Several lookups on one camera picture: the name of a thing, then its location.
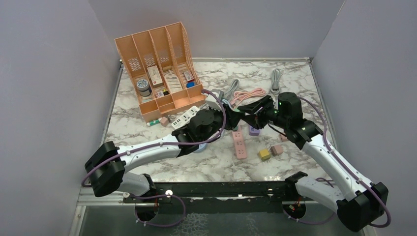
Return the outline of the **yellow usb charger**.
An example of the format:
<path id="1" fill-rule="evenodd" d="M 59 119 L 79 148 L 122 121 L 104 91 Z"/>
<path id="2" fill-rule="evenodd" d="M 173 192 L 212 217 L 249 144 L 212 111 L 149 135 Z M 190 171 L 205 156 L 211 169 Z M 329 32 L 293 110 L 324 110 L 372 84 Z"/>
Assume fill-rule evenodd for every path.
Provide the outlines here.
<path id="1" fill-rule="evenodd" d="M 267 161 L 271 158 L 271 153 L 267 149 L 263 149 L 258 152 L 258 157 L 261 161 Z"/>

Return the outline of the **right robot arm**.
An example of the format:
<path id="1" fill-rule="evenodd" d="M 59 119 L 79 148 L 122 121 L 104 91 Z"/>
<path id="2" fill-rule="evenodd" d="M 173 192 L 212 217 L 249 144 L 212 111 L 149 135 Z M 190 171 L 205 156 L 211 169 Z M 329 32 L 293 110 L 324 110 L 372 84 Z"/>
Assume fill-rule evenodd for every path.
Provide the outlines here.
<path id="1" fill-rule="evenodd" d="M 386 206 L 388 188 L 361 174 L 328 142 L 326 128 L 304 118 L 302 101 L 295 93 L 284 92 L 277 97 L 277 108 L 269 95 L 238 107 L 246 113 L 243 120 L 256 129 L 270 123 L 282 128 L 288 141 L 313 158 L 336 184 L 332 188 L 298 172 L 286 179 L 284 195 L 290 200 L 303 196 L 317 201 L 353 232 L 366 226 L 388 227 L 392 221 Z"/>

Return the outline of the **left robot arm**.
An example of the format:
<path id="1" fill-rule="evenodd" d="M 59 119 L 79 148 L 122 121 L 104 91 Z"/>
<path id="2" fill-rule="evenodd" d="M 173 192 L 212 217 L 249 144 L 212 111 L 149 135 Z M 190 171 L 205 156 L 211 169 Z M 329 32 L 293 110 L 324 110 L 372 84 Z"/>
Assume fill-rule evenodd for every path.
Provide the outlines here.
<path id="1" fill-rule="evenodd" d="M 231 110 L 199 110 L 189 122 L 158 140 L 131 147 L 103 143 L 85 163 L 87 179 L 96 197 L 107 196 L 127 182 L 131 170 L 166 158 L 176 158 L 196 151 L 200 144 L 214 142 L 224 129 L 232 130 L 245 114 Z"/>

